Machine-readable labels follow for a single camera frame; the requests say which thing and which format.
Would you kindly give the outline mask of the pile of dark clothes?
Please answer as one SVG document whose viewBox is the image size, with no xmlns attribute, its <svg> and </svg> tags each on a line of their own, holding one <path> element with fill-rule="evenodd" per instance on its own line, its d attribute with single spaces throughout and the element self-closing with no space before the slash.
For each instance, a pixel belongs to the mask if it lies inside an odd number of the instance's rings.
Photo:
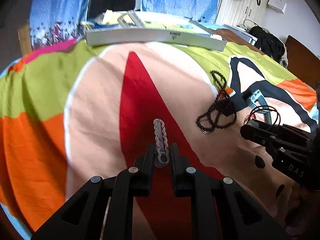
<svg viewBox="0 0 320 240">
<path fill-rule="evenodd" d="M 279 38 L 258 25 L 249 29 L 248 33 L 257 38 L 254 45 L 256 48 L 287 69 L 287 49 Z"/>
</svg>

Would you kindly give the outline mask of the colourful cartoon bedspread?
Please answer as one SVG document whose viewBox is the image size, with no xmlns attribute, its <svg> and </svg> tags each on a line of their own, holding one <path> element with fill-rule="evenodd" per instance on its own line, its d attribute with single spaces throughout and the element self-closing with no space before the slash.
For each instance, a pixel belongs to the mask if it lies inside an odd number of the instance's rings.
<svg viewBox="0 0 320 240">
<path fill-rule="evenodd" d="M 91 176 L 116 175 L 154 141 L 162 119 L 170 142 L 216 178 L 235 178 L 280 224 L 293 181 L 271 167 L 259 145 L 242 139 L 249 107 L 229 128 L 203 134 L 196 118 L 216 98 L 212 70 L 231 96 L 258 85 L 284 124 L 309 131 L 316 93 L 254 48 L 224 51 L 128 43 L 90 47 L 71 40 L 36 50 L 1 74 L 1 207 L 24 238 Z"/>
</svg>

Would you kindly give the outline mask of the blue dotted curtain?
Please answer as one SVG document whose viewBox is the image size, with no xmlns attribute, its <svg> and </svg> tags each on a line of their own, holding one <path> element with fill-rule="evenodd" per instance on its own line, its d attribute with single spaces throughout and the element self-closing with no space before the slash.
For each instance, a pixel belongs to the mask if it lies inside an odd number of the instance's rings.
<svg viewBox="0 0 320 240">
<path fill-rule="evenodd" d="M 32 0 L 31 47 L 38 49 L 84 34 L 82 22 L 101 13 L 140 10 L 214 23 L 220 0 Z"/>
</svg>

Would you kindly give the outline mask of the white shallow tray box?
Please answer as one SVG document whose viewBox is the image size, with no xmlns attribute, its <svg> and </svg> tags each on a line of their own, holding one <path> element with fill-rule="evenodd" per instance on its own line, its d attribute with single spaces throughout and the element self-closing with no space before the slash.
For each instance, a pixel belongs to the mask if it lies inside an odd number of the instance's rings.
<svg viewBox="0 0 320 240">
<path fill-rule="evenodd" d="M 89 46 L 162 42 L 223 51 L 227 41 L 191 19 L 143 11 L 106 11 L 84 23 Z"/>
</svg>

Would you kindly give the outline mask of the wooden headboard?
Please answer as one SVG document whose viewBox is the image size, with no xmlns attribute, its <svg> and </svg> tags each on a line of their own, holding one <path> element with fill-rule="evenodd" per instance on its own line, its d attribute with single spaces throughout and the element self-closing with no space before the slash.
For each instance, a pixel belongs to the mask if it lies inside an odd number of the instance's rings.
<svg viewBox="0 0 320 240">
<path fill-rule="evenodd" d="M 285 46 L 289 61 L 287 69 L 301 81 L 316 89 L 320 78 L 319 58 L 291 35 L 287 37 Z"/>
</svg>

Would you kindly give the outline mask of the thin wire hoop bangles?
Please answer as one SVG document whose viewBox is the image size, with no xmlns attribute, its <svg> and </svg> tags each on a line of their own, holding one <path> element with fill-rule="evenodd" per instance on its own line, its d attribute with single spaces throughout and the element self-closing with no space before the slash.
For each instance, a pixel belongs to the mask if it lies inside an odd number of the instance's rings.
<svg viewBox="0 0 320 240">
<path fill-rule="evenodd" d="M 276 113 L 276 119 L 274 121 L 272 121 L 272 116 L 271 113 L 274 112 Z M 272 127 L 275 125 L 280 125 L 281 123 L 281 116 L 280 113 L 272 106 L 268 106 L 268 105 L 261 105 L 261 106 L 255 106 L 249 116 L 247 117 L 247 123 L 252 120 L 252 117 L 256 114 L 256 113 L 260 113 L 264 116 L 265 118 L 265 122 L 268 125 L 271 125 Z"/>
</svg>

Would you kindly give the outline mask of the white paper bag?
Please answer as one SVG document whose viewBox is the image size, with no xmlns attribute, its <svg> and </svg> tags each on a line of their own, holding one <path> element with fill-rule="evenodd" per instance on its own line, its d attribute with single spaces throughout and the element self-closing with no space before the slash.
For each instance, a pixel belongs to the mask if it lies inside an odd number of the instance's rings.
<svg viewBox="0 0 320 240">
<path fill-rule="evenodd" d="M 279 13 L 285 14 L 287 3 L 283 0 L 269 0 L 268 6 Z"/>
</svg>

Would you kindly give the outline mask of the white wardrobe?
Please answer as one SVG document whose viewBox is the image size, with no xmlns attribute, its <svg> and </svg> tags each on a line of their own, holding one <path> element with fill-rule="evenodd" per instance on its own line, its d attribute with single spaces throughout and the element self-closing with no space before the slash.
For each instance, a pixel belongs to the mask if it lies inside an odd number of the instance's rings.
<svg viewBox="0 0 320 240">
<path fill-rule="evenodd" d="M 263 19 L 268 0 L 220 0 L 215 23 L 218 25 L 232 25 L 252 27 L 254 23 L 260 24 Z"/>
</svg>

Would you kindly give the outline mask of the grey plastic hair clip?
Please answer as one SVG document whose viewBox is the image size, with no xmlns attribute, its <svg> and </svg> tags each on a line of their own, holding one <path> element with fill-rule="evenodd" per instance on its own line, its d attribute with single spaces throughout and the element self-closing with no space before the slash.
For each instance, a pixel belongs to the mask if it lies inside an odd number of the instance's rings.
<svg viewBox="0 0 320 240">
<path fill-rule="evenodd" d="M 155 141 L 156 141 L 156 159 L 155 166 L 163 168 L 170 163 L 169 145 L 165 124 L 161 119 L 153 121 Z"/>
</svg>

